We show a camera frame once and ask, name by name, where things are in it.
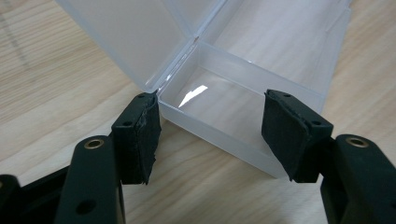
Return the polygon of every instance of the black plastic bracket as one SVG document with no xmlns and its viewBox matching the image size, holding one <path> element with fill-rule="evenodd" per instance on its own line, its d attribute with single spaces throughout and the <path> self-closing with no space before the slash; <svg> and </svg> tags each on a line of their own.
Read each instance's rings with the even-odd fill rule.
<svg viewBox="0 0 396 224">
<path fill-rule="evenodd" d="M 262 136 L 290 180 L 316 182 L 329 223 L 396 223 L 396 170 L 372 141 L 331 138 L 332 124 L 292 95 L 265 94 Z"/>
<path fill-rule="evenodd" d="M 161 133 L 156 93 L 137 95 L 107 136 L 79 142 L 69 167 L 21 188 L 0 175 L 7 223 L 124 223 L 122 184 L 149 182 Z"/>
</svg>

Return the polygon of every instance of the wood grain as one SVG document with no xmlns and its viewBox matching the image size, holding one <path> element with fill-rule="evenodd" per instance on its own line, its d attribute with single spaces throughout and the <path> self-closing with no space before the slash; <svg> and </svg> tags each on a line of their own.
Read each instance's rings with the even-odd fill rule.
<svg viewBox="0 0 396 224">
<path fill-rule="evenodd" d="M 354 0 L 323 116 L 334 136 L 396 163 L 396 2 Z M 0 173 L 22 185 L 65 167 L 140 90 L 49 0 L 0 1 Z M 148 186 L 125 186 L 128 223 L 326 223 L 319 184 L 297 185 L 163 123 Z"/>
</svg>

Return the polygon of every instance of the clear plastic container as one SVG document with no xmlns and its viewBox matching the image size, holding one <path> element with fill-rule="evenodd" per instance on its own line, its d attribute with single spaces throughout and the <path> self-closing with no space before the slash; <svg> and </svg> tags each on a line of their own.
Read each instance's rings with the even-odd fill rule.
<svg viewBox="0 0 396 224">
<path fill-rule="evenodd" d="M 261 137 L 267 89 L 320 112 L 349 0 L 57 0 L 166 119 L 270 175 Z"/>
</svg>

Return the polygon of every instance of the plastic box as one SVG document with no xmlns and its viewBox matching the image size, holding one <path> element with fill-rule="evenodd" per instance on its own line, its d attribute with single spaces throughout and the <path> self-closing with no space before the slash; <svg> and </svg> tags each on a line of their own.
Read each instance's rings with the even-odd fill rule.
<svg viewBox="0 0 396 224">
<path fill-rule="evenodd" d="M 350 17 L 350 0 L 57 1 L 142 91 L 159 90 L 166 119 L 276 177 L 264 92 L 320 112 Z"/>
</svg>

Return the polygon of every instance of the brass insert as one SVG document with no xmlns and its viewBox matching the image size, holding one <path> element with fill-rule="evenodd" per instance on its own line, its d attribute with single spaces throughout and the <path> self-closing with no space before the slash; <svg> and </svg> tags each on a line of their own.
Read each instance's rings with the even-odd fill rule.
<svg viewBox="0 0 396 224">
<path fill-rule="evenodd" d="M 95 138 L 95 139 L 92 139 L 92 140 L 86 142 L 84 147 L 87 149 L 96 149 L 96 148 L 101 147 L 104 143 L 105 143 L 105 141 L 103 141 L 102 139 Z"/>
<path fill-rule="evenodd" d="M 346 141 L 354 147 L 368 147 L 369 144 L 361 138 L 348 137 Z"/>
</svg>

